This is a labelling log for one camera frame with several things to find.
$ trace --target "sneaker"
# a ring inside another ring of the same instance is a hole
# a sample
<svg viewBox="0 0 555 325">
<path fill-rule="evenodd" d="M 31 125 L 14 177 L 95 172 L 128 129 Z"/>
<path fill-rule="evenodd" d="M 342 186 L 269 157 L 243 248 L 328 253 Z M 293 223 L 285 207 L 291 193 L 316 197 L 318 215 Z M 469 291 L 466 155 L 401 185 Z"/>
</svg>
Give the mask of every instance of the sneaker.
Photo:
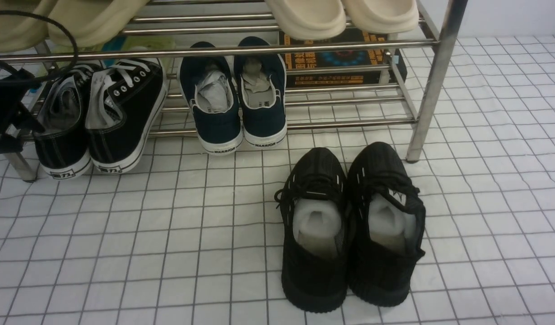
<svg viewBox="0 0 555 325">
<path fill-rule="evenodd" d="M 57 80 L 38 113 L 44 127 L 34 132 L 34 146 L 44 172 L 58 180 L 71 179 L 91 167 L 85 118 L 91 96 L 93 74 L 100 64 L 79 63 Z"/>
<path fill-rule="evenodd" d="M 135 168 L 167 92 L 167 76 L 157 59 L 121 60 L 93 76 L 85 127 L 100 172 Z"/>
<path fill-rule="evenodd" d="M 215 47 L 199 42 L 192 46 Z M 223 156 L 243 142 L 239 101 L 225 57 L 185 57 L 177 74 L 183 98 L 205 150 Z"/>
<path fill-rule="evenodd" d="M 397 306 L 408 296 L 426 209 L 389 144 L 367 146 L 351 165 L 347 197 L 356 233 L 348 257 L 348 284 L 364 301 Z"/>
<path fill-rule="evenodd" d="M 304 311 L 330 312 L 345 299 L 344 182 L 335 155 L 314 148 L 275 194 L 285 228 L 281 284 L 286 298 Z"/>
<path fill-rule="evenodd" d="M 247 37 L 239 46 L 269 46 L 269 43 L 258 37 Z M 283 58 L 279 54 L 235 56 L 234 70 L 245 139 L 255 148 L 277 146 L 287 134 Z"/>
</svg>

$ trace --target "shoe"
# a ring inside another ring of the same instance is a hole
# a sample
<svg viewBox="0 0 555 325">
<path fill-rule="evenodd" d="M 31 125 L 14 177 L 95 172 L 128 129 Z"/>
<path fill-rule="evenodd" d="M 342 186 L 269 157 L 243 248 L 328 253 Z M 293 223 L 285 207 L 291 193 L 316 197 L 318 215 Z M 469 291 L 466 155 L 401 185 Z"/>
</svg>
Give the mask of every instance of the shoe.
<svg viewBox="0 0 555 325">
<path fill-rule="evenodd" d="M 165 70 L 155 58 L 121 60 L 93 76 L 85 127 L 100 172 L 135 168 L 167 93 Z"/>
<path fill-rule="evenodd" d="M 347 197 L 356 233 L 348 257 L 348 284 L 364 301 L 397 306 L 408 296 L 426 209 L 389 144 L 367 146 L 348 173 Z"/>
<path fill-rule="evenodd" d="M 349 236 L 344 182 L 335 155 L 314 148 L 275 194 L 285 228 L 281 284 L 286 298 L 304 311 L 331 312 L 345 299 Z"/>
<path fill-rule="evenodd" d="M 61 23 L 75 37 L 79 47 L 104 44 L 129 23 L 149 0 L 58 0 L 50 18 Z M 70 46 L 66 35 L 48 24 L 51 40 Z"/>
<path fill-rule="evenodd" d="M 21 10 L 48 16 L 56 0 L 0 0 L 0 10 Z M 21 16 L 0 16 L 0 53 L 28 49 L 44 41 L 47 23 Z"/>
<path fill-rule="evenodd" d="M 279 27 L 294 39 L 328 39 L 345 29 L 340 0 L 265 0 Z"/>
<path fill-rule="evenodd" d="M 239 46 L 269 46 L 269 43 L 258 37 L 247 37 Z M 283 58 L 279 54 L 235 56 L 234 72 L 245 140 L 259 149 L 277 146 L 287 134 Z"/>
<path fill-rule="evenodd" d="M 215 47 L 199 42 L 192 46 Z M 213 156 L 235 152 L 243 142 L 238 95 L 225 57 L 185 57 L 177 79 L 193 114 L 197 137 Z"/>
<path fill-rule="evenodd" d="M 343 0 L 352 23 L 370 33 L 402 33 L 418 27 L 416 0 Z"/>
<path fill-rule="evenodd" d="M 91 167 L 85 119 L 94 73 L 100 63 L 77 64 L 57 80 L 38 113 L 44 132 L 34 132 L 34 146 L 44 172 L 58 180 L 83 175 Z"/>
</svg>

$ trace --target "cardboard box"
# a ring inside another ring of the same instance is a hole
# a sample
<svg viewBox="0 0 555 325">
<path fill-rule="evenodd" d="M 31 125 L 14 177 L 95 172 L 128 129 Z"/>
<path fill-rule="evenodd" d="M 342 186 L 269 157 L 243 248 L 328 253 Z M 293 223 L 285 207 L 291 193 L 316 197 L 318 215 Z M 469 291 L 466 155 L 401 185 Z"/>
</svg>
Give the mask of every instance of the cardboard box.
<svg viewBox="0 0 555 325">
<path fill-rule="evenodd" d="M 340 35 L 322 41 L 298 41 L 282 31 L 279 34 L 280 45 L 310 45 L 323 43 L 348 43 L 348 42 L 383 42 L 387 35 L 376 35 L 361 31 L 357 28 L 347 28 Z M 406 79 L 407 70 L 401 59 L 401 52 L 397 50 L 397 68 L 403 80 Z M 382 64 L 382 50 L 340 51 L 340 52 L 306 52 L 282 54 L 287 71 L 303 70 L 310 68 L 333 68 L 336 66 L 379 65 Z M 341 74 L 299 74 L 288 75 L 287 87 L 316 87 L 316 86 L 341 86 L 344 84 L 377 84 L 380 82 L 380 71 L 348 72 Z M 390 82 L 396 82 L 395 76 L 390 72 Z"/>
</svg>

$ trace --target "white wall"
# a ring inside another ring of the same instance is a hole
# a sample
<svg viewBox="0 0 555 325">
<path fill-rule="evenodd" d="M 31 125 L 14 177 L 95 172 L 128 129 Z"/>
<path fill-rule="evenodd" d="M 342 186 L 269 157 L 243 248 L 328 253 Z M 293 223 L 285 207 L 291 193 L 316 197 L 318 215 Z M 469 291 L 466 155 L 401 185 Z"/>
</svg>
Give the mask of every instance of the white wall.
<svg viewBox="0 0 555 325">
<path fill-rule="evenodd" d="M 421 0 L 439 27 L 448 0 Z M 555 35 L 555 0 L 468 0 L 462 37 Z"/>
</svg>

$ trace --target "logo on shoe heel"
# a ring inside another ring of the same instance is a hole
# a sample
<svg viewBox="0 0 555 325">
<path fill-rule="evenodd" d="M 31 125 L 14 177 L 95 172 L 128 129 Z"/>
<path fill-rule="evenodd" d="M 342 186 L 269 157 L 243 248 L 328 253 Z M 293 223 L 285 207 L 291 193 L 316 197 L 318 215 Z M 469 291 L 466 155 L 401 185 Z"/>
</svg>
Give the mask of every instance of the logo on shoe heel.
<svg viewBox="0 0 555 325">
<path fill-rule="evenodd" d="M 231 148 L 231 149 L 227 149 L 227 150 L 215 150 L 213 151 L 213 153 L 216 154 L 224 154 L 224 153 L 230 153 L 230 152 L 234 152 L 235 148 Z"/>
<path fill-rule="evenodd" d="M 61 179 L 69 179 L 69 178 L 75 177 L 75 172 L 73 171 L 73 169 L 71 169 L 69 171 L 62 172 L 62 173 L 51 172 L 50 175 L 53 179 L 61 180 Z"/>
<path fill-rule="evenodd" d="M 273 142 L 271 144 L 256 144 L 255 146 L 257 148 L 269 148 L 269 147 L 273 147 L 277 144 L 277 142 Z"/>
<path fill-rule="evenodd" d="M 100 170 L 101 173 L 107 173 L 107 174 L 120 174 L 123 172 L 120 166 L 111 167 L 111 168 L 98 167 L 98 170 Z"/>
</svg>

